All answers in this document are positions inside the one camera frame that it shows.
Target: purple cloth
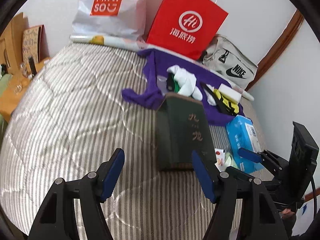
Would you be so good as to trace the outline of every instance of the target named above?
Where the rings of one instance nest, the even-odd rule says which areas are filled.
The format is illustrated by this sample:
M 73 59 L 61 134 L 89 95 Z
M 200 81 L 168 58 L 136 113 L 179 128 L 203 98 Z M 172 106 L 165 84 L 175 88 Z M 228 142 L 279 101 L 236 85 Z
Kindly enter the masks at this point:
M 234 116 L 221 114 L 215 106 L 210 106 L 208 104 L 207 96 L 200 85 L 200 82 L 203 82 L 205 84 L 212 85 L 215 88 L 220 87 L 221 84 L 231 87 L 227 81 L 196 64 L 163 51 L 146 49 L 139 51 L 138 55 L 147 58 L 147 63 L 143 68 L 143 73 L 148 81 L 147 88 L 142 95 L 137 95 L 132 89 L 123 89 L 122 97 L 125 101 L 136 103 L 149 109 L 158 109 L 164 100 L 164 96 L 156 85 L 156 77 L 158 75 L 167 76 L 167 69 L 169 67 L 179 65 L 196 76 L 196 85 L 203 95 L 202 104 L 208 123 L 216 126 L 224 126 L 233 120 Z M 243 108 L 240 104 L 239 114 L 244 115 Z

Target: quilted bedspread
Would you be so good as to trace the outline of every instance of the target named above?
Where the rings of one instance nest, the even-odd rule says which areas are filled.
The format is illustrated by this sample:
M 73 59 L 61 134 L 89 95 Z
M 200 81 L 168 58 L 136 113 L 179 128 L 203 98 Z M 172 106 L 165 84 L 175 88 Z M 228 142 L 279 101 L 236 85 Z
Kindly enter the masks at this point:
M 194 172 L 159 172 L 155 111 L 125 102 L 123 88 L 142 93 L 145 59 L 110 47 L 70 44 L 36 76 L 14 111 L 0 153 L 0 203 L 28 234 L 47 191 L 58 177 L 82 178 L 125 152 L 123 171 L 103 213 L 117 239 L 202 239 L 214 205 Z M 261 147 L 261 129 L 250 103 Z M 215 147 L 231 151 L 224 127 L 210 127 Z M 262 170 L 255 176 L 270 180 Z M 80 239 L 86 239 L 80 202 L 75 201 Z M 232 231 L 239 226 L 237 201 Z

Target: blue box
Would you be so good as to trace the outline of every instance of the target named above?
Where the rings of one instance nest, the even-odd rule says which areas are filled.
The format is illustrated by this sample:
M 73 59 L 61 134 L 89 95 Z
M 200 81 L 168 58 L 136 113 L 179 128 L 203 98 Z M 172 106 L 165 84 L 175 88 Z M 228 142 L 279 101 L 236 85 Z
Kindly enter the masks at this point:
M 261 152 L 261 147 L 257 138 L 252 121 L 244 116 L 237 115 L 226 125 L 233 158 L 239 169 L 245 173 L 252 173 L 261 170 L 260 163 L 254 163 L 238 155 L 240 148 L 245 148 L 253 152 Z

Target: wooden nightstand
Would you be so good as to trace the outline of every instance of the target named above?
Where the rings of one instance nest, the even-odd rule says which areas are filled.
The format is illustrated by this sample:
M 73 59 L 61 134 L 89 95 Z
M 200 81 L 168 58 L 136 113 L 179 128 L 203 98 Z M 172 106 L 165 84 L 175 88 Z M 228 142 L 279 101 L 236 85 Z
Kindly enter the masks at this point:
M 36 64 L 37 72 L 39 72 L 43 66 L 44 61 L 49 58 L 44 59 L 39 64 Z M 16 84 L 22 84 L 22 91 L 18 94 L 15 94 L 12 87 Z M 3 94 L 0 97 L 0 114 L 3 116 L 3 118 L 9 123 L 11 119 L 11 113 L 16 109 L 18 103 L 20 102 L 22 96 L 27 91 L 27 88 L 30 84 L 30 81 L 22 76 L 22 73 L 16 73 L 12 76 L 10 83 L 6 90 L 3 92 Z

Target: bag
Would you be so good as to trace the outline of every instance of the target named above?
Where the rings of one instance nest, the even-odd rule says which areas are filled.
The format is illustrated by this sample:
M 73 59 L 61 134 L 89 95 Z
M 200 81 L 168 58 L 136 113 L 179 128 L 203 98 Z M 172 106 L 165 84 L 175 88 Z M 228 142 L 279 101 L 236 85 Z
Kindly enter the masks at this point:
M 210 0 L 163 0 L 147 43 L 197 60 L 227 15 Z
M 73 35 L 111 35 L 140 40 L 146 0 L 79 0 Z
M 221 35 L 213 38 L 206 52 L 203 64 L 236 83 L 242 89 L 247 87 L 257 73 L 258 66 Z

